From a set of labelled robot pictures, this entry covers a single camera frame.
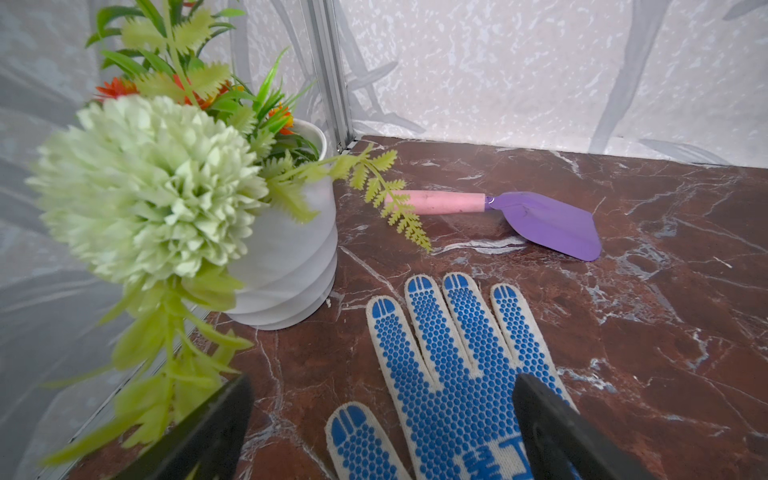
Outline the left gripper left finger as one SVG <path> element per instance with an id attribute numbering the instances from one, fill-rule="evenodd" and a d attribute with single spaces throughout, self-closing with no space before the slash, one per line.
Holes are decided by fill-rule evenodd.
<path id="1" fill-rule="evenodd" d="M 118 479 L 232 479 L 253 404 L 242 374 L 217 390 Z"/>

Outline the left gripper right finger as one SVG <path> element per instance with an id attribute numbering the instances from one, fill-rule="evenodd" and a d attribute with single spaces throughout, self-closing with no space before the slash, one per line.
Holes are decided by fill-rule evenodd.
<path id="1" fill-rule="evenodd" d="M 535 479 L 654 477 L 535 376 L 517 376 L 513 405 Z"/>

